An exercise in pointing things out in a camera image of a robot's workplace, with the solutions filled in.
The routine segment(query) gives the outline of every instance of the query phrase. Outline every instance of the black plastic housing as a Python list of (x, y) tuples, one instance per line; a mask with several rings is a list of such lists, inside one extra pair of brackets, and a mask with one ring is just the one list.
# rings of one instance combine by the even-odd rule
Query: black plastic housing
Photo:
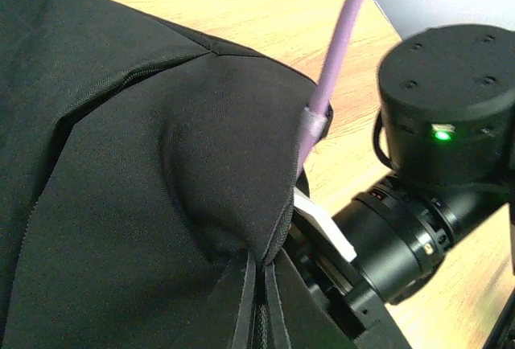
[(399, 177), (445, 187), (504, 172), (514, 61), (515, 32), (481, 25), (424, 31), (383, 59), (381, 117)]
[(506, 302), (483, 349), (515, 348), (515, 289)]
[(356, 349), (411, 349), (369, 283), (298, 213), (284, 245), (313, 299)]

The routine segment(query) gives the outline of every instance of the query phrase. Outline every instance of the zipper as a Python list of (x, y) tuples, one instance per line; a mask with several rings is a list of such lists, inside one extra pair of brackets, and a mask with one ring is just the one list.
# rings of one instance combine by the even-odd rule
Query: zipper
[(269, 348), (269, 319), (266, 309), (265, 269), (257, 267), (256, 272), (256, 307), (254, 308), (253, 342), (249, 349)]
[[(76, 119), (74, 120), (75, 122), (73, 122), (71, 125), (68, 126), (69, 130), (68, 130), (67, 134), (64, 136), (65, 138), (62, 139), (63, 141), (60, 143), (62, 146), (60, 147), (59, 154), (57, 155), (56, 159), (54, 160), (54, 165), (51, 166), (50, 170), (47, 172), (46, 181), (45, 181), (44, 185), (41, 187), (41, 191), (40, 191), (40, 193), (38, 195), (38, 199), (34, 202), (34, 205), (32, 206), (30, 215), (27, 218), (27, 222), (25, 224), (25, 227), (23, 228), (23, 235), (22, 235), (22, 240), (21, 240), (21, 244), (20, 244), (20, 247), (19, 247), (18, 259), (16, 260), (16, 264), (15, 264), (14, 270), (18, 266), (18, 263), (19, 263), (20, 259), (23, 256), (23, 249), (25, 247), (27, 233), (29, 232), (31, 219), (34, 216), (35, 209), (38, 206), (39, 200), (40, 200), (40, 198), (41, 198), (41, 196), (42, 196), (42, 194), (44, 192), (44, 188), (47, 186), (48, 181), (49, 181), (50, 177), (52, 176), (53, 170), (56, 167), (56, 164), (57, 164), (57, 162), (59, 160), (59, 157), (60, 157), (60, 154), (61, 154), (61, 152), (62, 152), (62, 150), (64, 148), (64, 145), (66, 144), (66, 141), (68, 140), (69, 135), (72, 132), (73, 126), (77, 122), (79, 122), (82, 118), (84, 118), (86, 115), (88, 115), (90, 112), (92, 112), (94, 109), (98, 108), (99, 106), (104, 104), (106, 101), (110, 100), (111, 98), (116, 96), (118, 93), (122, 92), (127, 87), (132, 86), (132, 84), (136, 84), (137, 82), (134, 82), (135, 80), (138, 80), (138, 82), (141, 82), (143, 80), (139, 80), (139, 79), (141, 79), (142, 77), (148, 78), (149, 76), (154, 76), (155, 74), (157, 74), (159, 72), (163, 72), (163, 71), (166, 71), (168, 69), (172, 69), (172, 68), (174, 68), (176, 66), (179, 66), (181, 64), (185, 64), (186, 62), (189, 62), (190, 60), (197, 59), (197, 58), (199, 58), (199, 57), (201, 57), (203, 55), (206, 55), (208, 53), (209, 53), (209, 51), (204, 53), (204, 54), (196, 55), (196, 56), (194, 56), (192, 58), (185, 59), (183, 61), (178, 61), (177, 59), (164, 61), (164, 64), (161, 64), (160, 66), (150, 66), (147, 69), (142, 69), (142, 70), (138, 70), (138, 71), (135, 71), (135, 72), (131, 72), (131, 70), (125, 71), (127, 73), (127, 76), (123, 80), (120, 80), (120, 82), (118, 82), (117, 84), (111, 85), (107, 89), (106, 92), (104, 92), (100, 96), (97, 96), (96, 98), (94, 98), (95, 95), (97, 94), (97, 90), (99, 89), (98, 83), (95, 84), (92, 88), (89, 89), (89, 92), (86, 94), (87, 96), (93, 96), (92, 100), (86, 98), (86, 99), (84, 99), (83, 102), (77, 104), (72, 109), (68, 109), (63, 114), (63, 116), (60, 118), (60, 121), (57, 123), (57, 126), (55, 128), (55, 133), (59, 132), (60, 125), (63, 125), (62, 122), (66, 121), (67, 118), (70, 117), (72, 114), (74, 116), (76, 116)], [(111, 82), (113, 82), (113, 78), (115, 78), (115, 76), (111, 76), (108, 79), (103, 80), (101, 82), (103, 84), (109, 85)]]

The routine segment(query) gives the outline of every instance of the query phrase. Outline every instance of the black cylindrical joint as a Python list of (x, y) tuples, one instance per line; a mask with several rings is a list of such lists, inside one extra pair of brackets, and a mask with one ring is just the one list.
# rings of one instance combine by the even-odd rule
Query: black cylindrical joint
[(427, 206), (435, 217), (447, 225), (453, 245), (492, 216), (508, 199), (504, 194), (472, 189), (426, 194), (426, 197)]
[(361, 201), (352, 201), (333, 219), (356, 250), (353, 264), (384, 302), (422, 276), (421, 265), (409, 244)]
[(457, 25), (424, 31), (382, 60), (381, 117), (399, 177), (455, 186), (503, 173), (514, 59), (515, 32)]
[(333, 219), (354, 246), (352, 265), (384, 302), (429, 277), (452, 247), (504, 203), (492, 192), (409, 189), (387, 175)]

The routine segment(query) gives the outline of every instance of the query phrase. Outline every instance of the screw hole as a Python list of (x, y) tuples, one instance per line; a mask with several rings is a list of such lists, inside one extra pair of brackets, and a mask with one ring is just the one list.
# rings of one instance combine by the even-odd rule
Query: screw hole
[(491, 85), (495, 85), (496, 83), (497, 83), (497, 78), (492, 77), (492, 76), (483, 77), (480, 81), (480, 84), (483, 86), (491, 86)]
[(496, 40), (496, 37), (494, 37), (493, 35), (490, 35), (490, 34), (484, 35), (480, 38), (480, 42), (482, 42), (482, 43), (491, 43), (495, 40)]
[(401, 129), (407, 133), (411, 133), (411, 134), (415, 133), (414, 130), (412, 130), (409, 126), (406, 126), (406, 125), (401, 125)]
[(409, 80), (409, 81), (406, 81), (404, 84), (402, 84), (402, 87), (404, 89), (413, 89), (417, 85), (418, 85), (417, 81)]

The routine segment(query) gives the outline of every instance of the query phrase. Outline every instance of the wooden surface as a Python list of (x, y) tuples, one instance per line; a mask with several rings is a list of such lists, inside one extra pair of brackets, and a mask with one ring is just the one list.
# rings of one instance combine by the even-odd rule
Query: wooden surface
[[(253, 47), (318, 80), (343, 0), (115, 1)], [(307, 162), (313, 197), (330, 212), (385, 173), (371, 149), (375, 74), (398, 40), (367, 0), (332, 99), (332, 131)], [(503, 209), (449, 254), (420, 294), (389, 308), (413, 347), (481, 347), (515, 284), (508, 256)]]

